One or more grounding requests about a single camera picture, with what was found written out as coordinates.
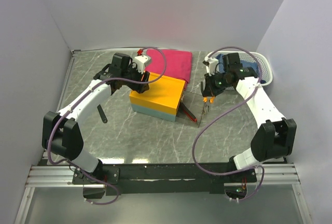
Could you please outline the orange handled pliers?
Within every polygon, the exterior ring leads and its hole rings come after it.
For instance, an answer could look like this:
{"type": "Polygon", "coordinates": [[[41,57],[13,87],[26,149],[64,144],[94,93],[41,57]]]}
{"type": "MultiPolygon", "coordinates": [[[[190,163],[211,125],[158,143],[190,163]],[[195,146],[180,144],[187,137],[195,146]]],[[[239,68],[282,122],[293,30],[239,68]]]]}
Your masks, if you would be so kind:
{"type": "Polygon", "coordinates": [[[215,100],[215,97],[214,96],[208,96],[208,97],[204,97],[203,98],[203,110],[202,110],[202,115],[206,115],[209,111],[210,111],[210,108],[211,108],[211,105],[213,104],[215,100]]]}

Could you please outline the orange drawer box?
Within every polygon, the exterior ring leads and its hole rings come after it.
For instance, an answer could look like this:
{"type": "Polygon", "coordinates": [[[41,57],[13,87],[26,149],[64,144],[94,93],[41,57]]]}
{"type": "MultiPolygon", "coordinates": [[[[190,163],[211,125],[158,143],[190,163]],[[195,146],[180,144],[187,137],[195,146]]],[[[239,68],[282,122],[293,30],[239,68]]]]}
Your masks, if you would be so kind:
{"type": "Polygon", "coordinates": [[[131,91],[129,99],[132,109],[138,113],[175,122],[186,81],[163,75],[148,86],[149,89],[141,94],[131,91]]]}

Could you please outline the clear acrylic drawer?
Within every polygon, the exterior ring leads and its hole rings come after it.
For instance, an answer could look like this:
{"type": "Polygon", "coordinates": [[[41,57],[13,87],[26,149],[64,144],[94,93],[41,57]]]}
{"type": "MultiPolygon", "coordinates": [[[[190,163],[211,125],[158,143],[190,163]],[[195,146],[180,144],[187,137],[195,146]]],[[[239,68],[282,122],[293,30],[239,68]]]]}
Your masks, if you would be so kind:
{"type": "Polygon", "coordinates": [[[197,123],[191,121],[178,107],[176,114],[176,122],[195,128],[203,127],[206,123],[206,115],[202,115],[203,110],[203,97],[201,94],[194,92],[184,91],[181,101],[186,107],[197,117],[197,123]]]}

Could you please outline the red black utility knife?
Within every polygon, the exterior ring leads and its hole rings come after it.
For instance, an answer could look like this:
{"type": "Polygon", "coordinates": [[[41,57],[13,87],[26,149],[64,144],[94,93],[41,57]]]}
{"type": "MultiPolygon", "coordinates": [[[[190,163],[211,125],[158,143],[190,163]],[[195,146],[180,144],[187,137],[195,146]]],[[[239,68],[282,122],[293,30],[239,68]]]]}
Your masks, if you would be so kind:
{"type": "Polygon", "coordinates": [[[186,107],[186,105],[181,101],[179,104],[182,112],[193,122],[197,123],[197,117],[186,107]]]}

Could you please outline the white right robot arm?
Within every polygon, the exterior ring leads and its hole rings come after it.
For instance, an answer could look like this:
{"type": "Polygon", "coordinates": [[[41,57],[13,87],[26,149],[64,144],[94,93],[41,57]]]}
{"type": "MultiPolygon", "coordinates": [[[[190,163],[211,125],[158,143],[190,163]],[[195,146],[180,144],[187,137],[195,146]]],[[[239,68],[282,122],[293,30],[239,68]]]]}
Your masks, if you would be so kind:
{"type": "Polygon", "coordinates": [[[238,182],[245,176],[245,168],[290,155],[297,125],[274,106],[261,85],[259,68],[241,61],[237,52],[223,54],[220,59],[207,55],[203,63],[206,66],[201,83],[203,100],[212,103],[233,87],[245,100],[257,124],[250,147],[233,157],[234,165],[227,169],[228,178],[238,182]]]}

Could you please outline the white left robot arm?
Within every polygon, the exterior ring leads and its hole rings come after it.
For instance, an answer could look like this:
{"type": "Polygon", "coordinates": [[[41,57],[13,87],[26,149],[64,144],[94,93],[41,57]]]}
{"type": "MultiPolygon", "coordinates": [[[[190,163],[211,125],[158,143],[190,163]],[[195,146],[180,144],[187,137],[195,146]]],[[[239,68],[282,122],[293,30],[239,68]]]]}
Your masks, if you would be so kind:
{"type": "Polygon", "coordinates": [[[95,74],[76,99],[56,113],[46,113],[42,146],[47,150],[48,158],[52,154],[59,155],[85,171],[84,176],[89,182],[100,182],[104,177],[103,163],[84,149],[80,126],[94,110],[98,110],[102,120],[106,121],[101,103],[122,86],[137,93],[147,91],[149,72],[145,68],[150,63],[151,58],[145,54],[132,58],[115,53],[111,62],[95,74]]]}

